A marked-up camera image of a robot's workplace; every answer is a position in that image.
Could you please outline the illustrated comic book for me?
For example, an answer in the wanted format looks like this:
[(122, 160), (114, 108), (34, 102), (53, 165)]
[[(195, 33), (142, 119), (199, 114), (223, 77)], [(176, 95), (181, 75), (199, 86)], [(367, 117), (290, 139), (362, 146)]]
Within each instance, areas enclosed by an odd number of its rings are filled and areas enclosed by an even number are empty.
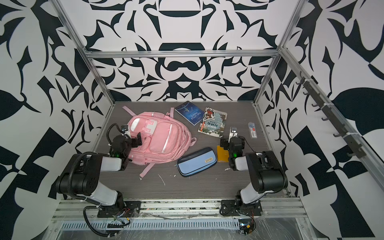
[(228, 114), (206, 107), (198, 132), (216, 138), (224, 135)]

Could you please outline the pink student backpack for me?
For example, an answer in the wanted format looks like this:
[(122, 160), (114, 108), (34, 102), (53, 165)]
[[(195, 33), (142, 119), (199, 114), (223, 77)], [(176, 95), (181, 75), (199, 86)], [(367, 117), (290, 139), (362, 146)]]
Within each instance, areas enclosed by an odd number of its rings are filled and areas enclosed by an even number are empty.
[(156, 164), (178, 160), (197, 142), (189, 129), (174, 119), (174, 108), (167, 114), (143, 112), (139, 115), (127, 106), (123, 109), (132, 116), (128, 122), (130, 137), (142, 139), (142, 144), (133, 147), (129, 153), (129, 159), (133, 164), (146, 166), (140, 173), (140, 178), (143, 178)]

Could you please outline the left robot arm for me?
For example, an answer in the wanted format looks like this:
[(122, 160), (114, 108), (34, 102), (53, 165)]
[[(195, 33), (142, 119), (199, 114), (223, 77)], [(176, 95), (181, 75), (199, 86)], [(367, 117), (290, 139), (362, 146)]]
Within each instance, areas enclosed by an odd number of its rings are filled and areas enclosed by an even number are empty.
[(86, 201), (99, 207), (123, 209), (122, 193), (112, 190), (100, 182), (101, 172), (124, 171), (132, 158), (133, 148), (142, 145), (142, 135), (131, 138), (119, 135), (111, 143), (110, 153), (85, 152), (71, 157), (63, 173), (55, 182), (59, 194)]

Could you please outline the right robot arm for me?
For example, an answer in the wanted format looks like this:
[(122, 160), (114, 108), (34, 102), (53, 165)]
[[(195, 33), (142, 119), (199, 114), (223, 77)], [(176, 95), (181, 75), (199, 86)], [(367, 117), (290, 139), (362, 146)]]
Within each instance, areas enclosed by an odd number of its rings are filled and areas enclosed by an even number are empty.
[(275, 194), (288, 186), (288, 178), (273, 151), (243, 154), (243, 137), (222, 139), (220, 146), (229, 152), (229, 166), (234, 171), (247, 171), (251, 182), (236, 195), (238, 206), (256, 204), (268, 194)]

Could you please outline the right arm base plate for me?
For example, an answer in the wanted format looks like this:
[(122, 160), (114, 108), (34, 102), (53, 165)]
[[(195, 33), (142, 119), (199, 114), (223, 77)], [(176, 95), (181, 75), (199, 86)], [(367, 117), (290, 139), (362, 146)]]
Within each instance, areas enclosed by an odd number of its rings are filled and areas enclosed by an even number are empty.
[(221, 207), (219, 210), (222, 216), (256, 216), (262, 215), (263, 209), (260, 203), (251, 205), (238, 205), (235, 200), (221, 200)]

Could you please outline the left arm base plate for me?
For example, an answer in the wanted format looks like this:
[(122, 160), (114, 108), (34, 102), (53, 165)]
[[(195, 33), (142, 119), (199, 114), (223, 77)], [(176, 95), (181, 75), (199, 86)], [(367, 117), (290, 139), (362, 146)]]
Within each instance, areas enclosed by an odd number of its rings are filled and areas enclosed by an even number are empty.
[(98, 211), (98, 218), (112, 218), (113, 216), (120, 216), (122, 218), (133, 217), (140, 213), (141, 201), (124, 201), (124, 203), (118, 207), (117, 204), (113, 206), (101, 206)]

